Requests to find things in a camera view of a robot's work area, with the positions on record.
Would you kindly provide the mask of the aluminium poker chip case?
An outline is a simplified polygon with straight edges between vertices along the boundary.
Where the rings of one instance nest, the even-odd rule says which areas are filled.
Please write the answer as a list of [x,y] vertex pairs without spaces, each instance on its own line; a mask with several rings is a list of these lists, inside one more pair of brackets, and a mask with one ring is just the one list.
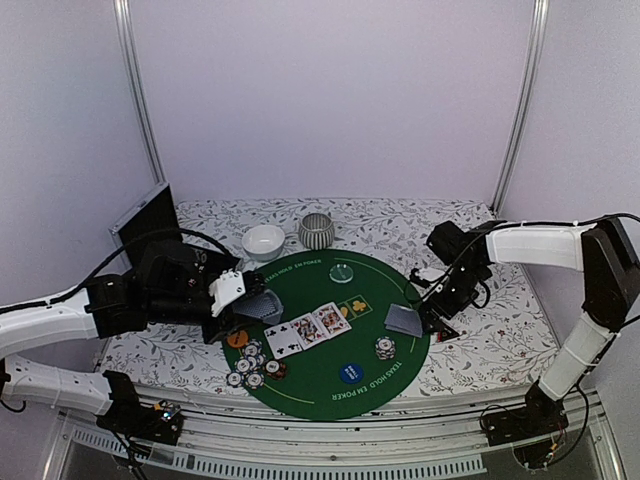
[[214,250],[211,244],[187,243],[183,235],[175,231],[178,227],[170,185],[162,182],[131,207],[109,231],[117,247],[126,246],[119,258],[127,270],[137,268],[154,254],[194,261],[209,273],[241,264],[240,258]]

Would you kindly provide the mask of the white ceramic bowl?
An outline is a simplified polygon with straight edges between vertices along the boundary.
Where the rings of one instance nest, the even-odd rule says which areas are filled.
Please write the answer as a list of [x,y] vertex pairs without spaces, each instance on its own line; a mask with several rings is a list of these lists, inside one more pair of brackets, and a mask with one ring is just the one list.
[[241,245],[250,259],[269,262],[281,254],[285,238],[285,232],[278,226],[258,225],[243,235]]

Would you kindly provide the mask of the blue small blind button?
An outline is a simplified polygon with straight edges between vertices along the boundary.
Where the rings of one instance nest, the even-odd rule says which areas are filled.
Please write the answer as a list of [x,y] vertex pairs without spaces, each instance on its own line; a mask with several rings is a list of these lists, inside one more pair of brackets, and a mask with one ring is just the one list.
[[340,367],[339,377],[346,384],[358,384],[364,379],[364,369],[361,365],[350,362]]

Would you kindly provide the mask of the striped grey ceramic cup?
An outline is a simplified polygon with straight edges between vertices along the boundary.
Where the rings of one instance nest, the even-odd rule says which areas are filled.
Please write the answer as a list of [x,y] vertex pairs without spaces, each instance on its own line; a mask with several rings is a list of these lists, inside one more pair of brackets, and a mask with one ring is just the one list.
[[301,244],[307,249],[327,249],[334,241],[334,222],[326,214],[310,213],[301,219],[298,236]]

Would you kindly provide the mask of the aluminium frame post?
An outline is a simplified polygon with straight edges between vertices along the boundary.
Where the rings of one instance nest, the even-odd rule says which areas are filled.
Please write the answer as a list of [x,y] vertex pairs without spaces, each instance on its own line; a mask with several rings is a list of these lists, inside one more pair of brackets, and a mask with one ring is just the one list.
[[131,2],[127,0],[114,0],[113,7],[125,73],[128,78],[134,111],[139,125],[149,169],[154,183],[163,183],[166,181],[166,174],[160,160],[151,117],[145,98],[131,17]]
[[535,82],[541,61],[550,1],[533,2],[532,20],[524,61],[523,76],[518,94],[515,115],[507,141],[498,181],[491,201],[491,210],[500,216],[506,205],[511,181],[516,170],[518,155],[523,140],[530,104],[533,98]]

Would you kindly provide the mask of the grey playing card deck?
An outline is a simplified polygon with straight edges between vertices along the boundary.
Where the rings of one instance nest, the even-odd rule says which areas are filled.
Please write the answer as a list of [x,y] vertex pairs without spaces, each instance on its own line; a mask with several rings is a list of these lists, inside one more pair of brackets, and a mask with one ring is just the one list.
[[271,326],[280,322],[284,312],[284,307],[279,297],[270,290],[249,299],[235,302],[232,308],[236,315]]

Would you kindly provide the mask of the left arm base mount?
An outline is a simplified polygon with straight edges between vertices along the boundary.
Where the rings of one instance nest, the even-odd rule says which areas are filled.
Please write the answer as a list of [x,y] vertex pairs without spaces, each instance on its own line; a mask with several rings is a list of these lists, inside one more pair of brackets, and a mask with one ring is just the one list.
[[96,424],[127,438],[176,446],[184,416],[173,404],[163,403],[156,407],[119,400],[114,401],[104,415],[96,416]]

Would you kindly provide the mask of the blue poker chips pile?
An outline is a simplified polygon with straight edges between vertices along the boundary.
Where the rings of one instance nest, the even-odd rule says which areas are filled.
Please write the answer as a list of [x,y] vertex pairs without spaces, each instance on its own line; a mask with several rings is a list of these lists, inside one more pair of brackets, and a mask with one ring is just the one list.
[[249,390],[261,388],[265,383],[266,360],[260,340],[250,339],[246,345],[234,349],[228,359],[230,372],[226,377],[227,385]]

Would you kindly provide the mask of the orange big blind button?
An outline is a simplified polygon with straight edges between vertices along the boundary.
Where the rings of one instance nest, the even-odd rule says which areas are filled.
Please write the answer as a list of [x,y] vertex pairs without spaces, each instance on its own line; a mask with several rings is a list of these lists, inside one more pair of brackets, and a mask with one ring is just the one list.
[[248,344],[249,340],[249,335],[245,330],[233,332],[226,338],[227,344],[234,349],[244,348]]

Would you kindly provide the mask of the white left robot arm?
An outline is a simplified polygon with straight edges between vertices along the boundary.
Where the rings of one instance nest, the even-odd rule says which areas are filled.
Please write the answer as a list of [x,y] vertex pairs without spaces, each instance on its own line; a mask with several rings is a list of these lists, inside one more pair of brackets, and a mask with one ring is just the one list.
[[198,325],[207,343],[232,331],[233,304],[263,292],[264,278],[255,271],[239,271],[238,258],[206,234],[193,235],[216,247],[216,253],[184,243],[186,232],[172,227],[130,240],[129,246],[141,245],[144,253],[124,274],[102,272],[124,252],[119,247],[78,285],[2,307],[2,401],[35,401],[96,416],[109,413],[126,433],[141,433],[149,415],[127,375],[30,364],[20,354],[68,340],[141,332],[151,323]]

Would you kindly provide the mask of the clear acrylic dealer button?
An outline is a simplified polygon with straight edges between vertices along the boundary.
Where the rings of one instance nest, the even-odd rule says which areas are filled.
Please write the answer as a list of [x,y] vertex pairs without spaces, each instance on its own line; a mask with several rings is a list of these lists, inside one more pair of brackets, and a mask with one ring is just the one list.
[[329,278],[335,283],[349,283],[354,278],[354,270],[348,264],[337,263],[330,268]]

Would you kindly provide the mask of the red black poker chip stack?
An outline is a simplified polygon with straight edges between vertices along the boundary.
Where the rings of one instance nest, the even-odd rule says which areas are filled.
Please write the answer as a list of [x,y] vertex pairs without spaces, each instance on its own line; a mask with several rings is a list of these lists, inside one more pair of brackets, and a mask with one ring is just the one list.
[[274,380],[284,379],[287,375],[287,365],[280,360],[271,359],[264,365],[266,375]]

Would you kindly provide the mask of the playing cards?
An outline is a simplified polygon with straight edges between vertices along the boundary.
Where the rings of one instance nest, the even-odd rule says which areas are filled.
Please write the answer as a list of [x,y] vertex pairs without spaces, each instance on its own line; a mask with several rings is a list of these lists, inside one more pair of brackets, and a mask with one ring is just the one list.
[[418,312],[402,305],[390,305],[384,326],[389,331],[410,335],[415,338],[423,336],[422,321]]

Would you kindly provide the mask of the blue poker chip stack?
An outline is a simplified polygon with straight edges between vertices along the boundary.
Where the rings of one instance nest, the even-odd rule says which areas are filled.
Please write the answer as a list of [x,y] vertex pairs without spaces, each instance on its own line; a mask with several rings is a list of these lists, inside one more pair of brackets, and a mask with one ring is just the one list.
[[375,354],[380,360],[391,360],[396,355],[396,344],[388,336],[381,336],[375,341]]

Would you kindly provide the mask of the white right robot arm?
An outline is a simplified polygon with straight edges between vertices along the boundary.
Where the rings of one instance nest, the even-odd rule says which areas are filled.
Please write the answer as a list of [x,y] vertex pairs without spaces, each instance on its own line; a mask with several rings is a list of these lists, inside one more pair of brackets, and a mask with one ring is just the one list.
[[593,370],[622,330],[639,320],[639,218],[614,213],[574,222],[493,220],[464,231],[437,225],[427,246],[445,265],[427,307],[447,318],[472,305],[492,265],[525,267],[555,332],[554,361],[530,390],[517,427],[537,436],[556,417],[554,404]]

